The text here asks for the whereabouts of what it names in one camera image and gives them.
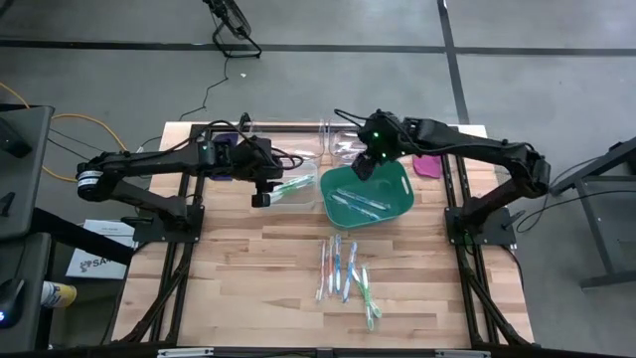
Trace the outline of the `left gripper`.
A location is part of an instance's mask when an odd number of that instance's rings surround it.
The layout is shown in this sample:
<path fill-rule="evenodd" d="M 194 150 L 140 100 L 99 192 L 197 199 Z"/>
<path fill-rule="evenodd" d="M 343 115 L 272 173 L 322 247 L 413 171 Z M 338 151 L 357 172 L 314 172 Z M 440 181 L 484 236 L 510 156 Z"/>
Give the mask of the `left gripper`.
<path fill-rule="evenodd" d="M 282 176 L 282 164 L 272 156 L 270 139 L 253 136 L 233 149 L 233 178 L 255 185 L 251 196 L 253 207 L 270 205 L 269 193 L 280 185 Z"/>

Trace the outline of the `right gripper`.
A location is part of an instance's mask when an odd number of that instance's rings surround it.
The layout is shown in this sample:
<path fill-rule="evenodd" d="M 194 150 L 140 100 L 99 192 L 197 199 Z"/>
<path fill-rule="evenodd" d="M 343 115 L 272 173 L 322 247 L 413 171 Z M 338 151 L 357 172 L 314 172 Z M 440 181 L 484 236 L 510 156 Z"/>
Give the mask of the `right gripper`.
<path fill-rule="evenodd" d="M 362 181 L 374 173 L 376 164 L 398 159 L 398 130 L 396 116 L 389 111 L 376 111 L 358 131 L 359 139 L 366 145 L 364 156 L 357 156 L 351 168 Z"/>

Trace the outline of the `blue white toothbrush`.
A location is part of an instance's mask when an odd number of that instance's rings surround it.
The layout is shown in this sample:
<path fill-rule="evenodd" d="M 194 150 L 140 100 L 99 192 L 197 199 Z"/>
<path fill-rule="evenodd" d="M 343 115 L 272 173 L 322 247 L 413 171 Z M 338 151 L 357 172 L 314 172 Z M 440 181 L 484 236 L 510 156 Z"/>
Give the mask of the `blue white toothbrush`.
<path fill-rule="evenodd" d="M 353 242 L 350 246 L 349 258 L 347 261 L 347 274 L 343 287 L 342 298 L 344 302 L 349 301 L 351 282 L 353 280 L 353 271 L 356 266 L 356 257 L 357 257 L 358 244 Z"/>
<path fill-rule="evenodd" d="M 334 201 L 336 201 L 337 203 L 339 203 L 341 205 L 344 205 L 347 208 L 349 208 L 349 209 L 351 209 L 353 211 L 356 211 L 356 212 L 358 212 L 360 214 L 363 214 L 363 215 L 365 215 L 365 216 L 367 216 L 369 218 L 372 218 L 373 220 L 377 221 L 377 220 L 381 219 L 379 215 L 377 215 L 377 214 L 375 214 L 375 213 L 373 213 L 373 212 L 371 212 L 369 210 L 366 210 L 366 209 L 364 209 L 362 207 L 359 207 L 359 206 L 357 206 L 355 204 L 351 204 L 347 200 L 345 200 L 345 199 L 343 199 L 343 198 L 341 198 L 341 197 L 339 197 L 337 195 L 331 195 L 331 198 Z"/>
<path fill-rule="evenodd" d="M 358 201 L 360 203 L 366 204 L 368 206 L 374 207 L 374 208 L 379 209 L 379 210 L 385 211 L 385 210 L 388 210 L 388 209 L 391 208 L 390 204 L 382 203 L 382 202 L 379 202 L 379 201 L 376 201 L 376 200 L 372 200 L 372 199 L 369 199 L 367 197 L 361 196 L 359 194 L 356 194 L 354 192 L 347 191 L 347 190 L 344 190 L 344 189 L 341 189 L 341 188 L 336 189 L 336 192 L 338 194 L 340 194 L 341 196 L 344 196 L 344 197 L 347 197 L 349 199 Z"/>
<path fill-rule="evenodd" d="M 341 292 L 341 245 L 342 237 L 340 234 L 336 234 L 334 244 L 334 288 L 336 293 Z"/>

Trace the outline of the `orange white toothbrush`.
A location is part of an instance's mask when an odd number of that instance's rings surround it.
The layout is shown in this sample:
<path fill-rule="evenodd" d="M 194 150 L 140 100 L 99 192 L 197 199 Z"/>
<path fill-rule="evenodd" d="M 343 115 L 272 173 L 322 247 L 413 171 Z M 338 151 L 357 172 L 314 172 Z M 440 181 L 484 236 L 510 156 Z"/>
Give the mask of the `orange white toothbrush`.
<path fill-rule="evenodd" d="M 321 301 L 323 299 L 324 294 L 324 286 L 325 286 L 325 275 L 326 275 L 326 251 L 327 251 L 327 243 L 326 241 L 322 241 L 321 244 L 321 256 L 320 256 L 320 275 L 319 275 L 319 284 L 316 290 L 315 299 L 316 301 Z"/>

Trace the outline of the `small clear plastic bin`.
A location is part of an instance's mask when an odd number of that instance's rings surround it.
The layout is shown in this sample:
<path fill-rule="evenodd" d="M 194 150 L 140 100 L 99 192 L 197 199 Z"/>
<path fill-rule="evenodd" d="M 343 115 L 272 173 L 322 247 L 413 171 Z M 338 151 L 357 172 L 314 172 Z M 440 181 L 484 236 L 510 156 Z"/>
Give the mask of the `small clear plastic bin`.
<path fill-rule="evenodd" d="M 284 197 L 280 201 L 264 207 L 267 211 L 294 211 L 294 210 L 309 210 L 313 207 L 318 196 L 318 179 L 319 171 L 318 166 L 313 161 L 305 161 L 299 167 L 284 171 L 283 177 L 279 179 L 280 184 L 288 182 L 296 177 L 304 176 L 307 174 L 315 174 L 315 183 L 308 185 L 298 190 L 294 195 Z"/>

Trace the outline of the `green plastic basin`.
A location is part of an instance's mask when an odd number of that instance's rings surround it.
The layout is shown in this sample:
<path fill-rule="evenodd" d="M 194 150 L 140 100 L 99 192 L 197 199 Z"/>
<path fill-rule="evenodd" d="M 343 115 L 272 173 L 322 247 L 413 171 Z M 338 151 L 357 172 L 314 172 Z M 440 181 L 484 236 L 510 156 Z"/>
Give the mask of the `green plastic basin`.
<path fill-rule="evenodd" d="M 391 208 L 383 211 L 341 196 L 336 192 L 338 188 L 390 204 Z M 414 191 L 403 165 L 399 162 L 378 167 L 367 181 L 361 181 L 349 166 L 330 169 L 320 178 L 320 190 L 328 219 L 341 230 L 359 229 L 392 220 L 410 210 L 414 203 Z M 337 195 L 351 204 L 369 210 L 381 219 L 376 221 L 353 211 L 334 201 L 331 195 Z"/>

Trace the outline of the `black floor fan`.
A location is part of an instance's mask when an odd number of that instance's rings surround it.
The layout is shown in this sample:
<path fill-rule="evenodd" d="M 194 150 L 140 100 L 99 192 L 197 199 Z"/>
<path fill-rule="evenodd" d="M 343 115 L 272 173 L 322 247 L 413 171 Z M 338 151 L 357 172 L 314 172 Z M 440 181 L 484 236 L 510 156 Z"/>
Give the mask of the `black floor fan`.
<path fill-rule="evenodd" d="M 236 0 L 201 0 L 209 8 L 213 19 L 218 19 L 220 24 L 212 35 L 212 41 L 217 49 L 226 59 L 259 59 L 262 54 L 261 47 L 251 38 L 251 26 L 243 14 Z M 231 50 L 227 50 L 221 41 L 221 31 L 227 28 L 238 40 L 248 41 L 255 48 L 252 54 L 233 55 Z"/>

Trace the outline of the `white printed box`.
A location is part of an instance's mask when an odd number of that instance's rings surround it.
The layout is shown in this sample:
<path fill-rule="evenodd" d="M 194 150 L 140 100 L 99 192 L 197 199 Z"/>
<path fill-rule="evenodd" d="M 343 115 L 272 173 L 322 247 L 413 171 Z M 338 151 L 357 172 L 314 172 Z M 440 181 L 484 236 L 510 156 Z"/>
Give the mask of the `white printed box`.
<path fill-rule="evenodd" d="M 110 240 L 136 249 L 134 229 L 124 223 L 103 220 L 85 220 L 82 226 Z M 75 249 L 66 271 L 66 277 L 123 279 L 127 266 Z"/>

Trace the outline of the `black bar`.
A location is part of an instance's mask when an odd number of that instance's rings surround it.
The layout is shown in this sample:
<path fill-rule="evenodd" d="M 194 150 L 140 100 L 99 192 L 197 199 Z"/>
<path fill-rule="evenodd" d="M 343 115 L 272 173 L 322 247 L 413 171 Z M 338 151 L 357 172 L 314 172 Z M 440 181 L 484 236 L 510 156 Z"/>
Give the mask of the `black bar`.
<path fill-rule="evenodd" d="M 35 208 L 31 233 L 47 233 L 55 241 L 89 254 L 128 266 L 135 251 L 106 236 L 84 229 L 48 211 Z"/>

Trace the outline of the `white yellow can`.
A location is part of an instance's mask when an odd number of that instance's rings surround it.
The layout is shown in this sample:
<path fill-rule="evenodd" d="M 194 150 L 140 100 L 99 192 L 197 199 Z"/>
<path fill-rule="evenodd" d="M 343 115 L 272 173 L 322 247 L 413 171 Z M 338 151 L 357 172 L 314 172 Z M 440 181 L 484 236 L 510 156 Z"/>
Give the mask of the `white yellow can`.
<path fill-rule="evenodd" d="M 73 285 L 45 280 L 42 285 L 41 305 L 46 308 L 69 307 L 77 298 Z"/>

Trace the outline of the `black metal stand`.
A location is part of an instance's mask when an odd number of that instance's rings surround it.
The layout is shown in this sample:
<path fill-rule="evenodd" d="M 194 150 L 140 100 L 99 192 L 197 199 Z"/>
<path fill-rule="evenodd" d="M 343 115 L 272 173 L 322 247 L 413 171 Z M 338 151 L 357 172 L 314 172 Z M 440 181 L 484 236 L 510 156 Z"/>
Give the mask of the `black metal stand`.
<path fill-rule="evenodd" d="M 636 244 L 636 136 L 557 181 L 551 194 L 570 189 L 577 192 L 604 268 L 604 274 L 582 280 L 580 287 L 636 282 L 636 264 L 628 262 L 623 248 Z"/>

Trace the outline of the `dark grey side desk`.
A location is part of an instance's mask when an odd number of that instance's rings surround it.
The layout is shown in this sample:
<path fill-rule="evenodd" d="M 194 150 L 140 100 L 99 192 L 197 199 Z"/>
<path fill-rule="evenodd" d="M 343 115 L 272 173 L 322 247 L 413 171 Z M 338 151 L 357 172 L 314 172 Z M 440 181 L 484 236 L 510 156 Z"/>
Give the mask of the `dark grey side desk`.
<path fill-rule="evenodd" d="M 50 246 L 48 234 L 0 241 L 0 283 L 9 278 L 22 278 L 26 282 L 21 319 L 11 328 L 0 329 L 0 356 L 36 347 Z"/>
<path fill-rule="evenodd" d="M 0 241 L 29 232 L 54 111 L 51 106 L 0 111 L 33 148 L 24 158 L 0 149 Z"/>

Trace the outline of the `black desk device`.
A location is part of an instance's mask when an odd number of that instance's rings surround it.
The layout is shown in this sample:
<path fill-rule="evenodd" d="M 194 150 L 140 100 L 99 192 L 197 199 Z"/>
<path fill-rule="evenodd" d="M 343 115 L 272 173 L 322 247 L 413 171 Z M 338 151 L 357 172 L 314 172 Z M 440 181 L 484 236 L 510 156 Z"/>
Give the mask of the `black desk device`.
<path fill-rule="evenodd" d="M 33 148 L 6 117 L 0 116 L 0 149 L 16 158 L 24 158 Z"/>

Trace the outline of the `black computer mouse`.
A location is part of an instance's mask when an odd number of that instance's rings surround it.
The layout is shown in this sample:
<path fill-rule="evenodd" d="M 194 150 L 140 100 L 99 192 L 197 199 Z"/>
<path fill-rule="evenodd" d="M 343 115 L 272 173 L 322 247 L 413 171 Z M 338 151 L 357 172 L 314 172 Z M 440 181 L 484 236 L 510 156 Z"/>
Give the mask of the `black computer mouse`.
<path fill-rule="evenodd" d="M 25 287 L 22 278 L 9 278 L 0 283 L 0 329 L 11 328 L 21 319 Z"/>

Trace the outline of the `silver bracket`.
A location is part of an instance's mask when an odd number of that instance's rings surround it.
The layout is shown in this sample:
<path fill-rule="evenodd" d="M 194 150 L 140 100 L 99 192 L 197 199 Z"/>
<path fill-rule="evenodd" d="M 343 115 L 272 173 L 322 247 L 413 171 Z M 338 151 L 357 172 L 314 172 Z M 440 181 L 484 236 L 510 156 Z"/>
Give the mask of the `silver bracket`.
<path fill-rule="evenodd" d="M 492 358 L 488 351 L 438 349 L 434 351 L 435 358 Z"/>
<path fill-rule="evenodd" d="M 209 358 L 215 356 L 215 350 L 208 347 L 160 349 L 156 358 Z"/>

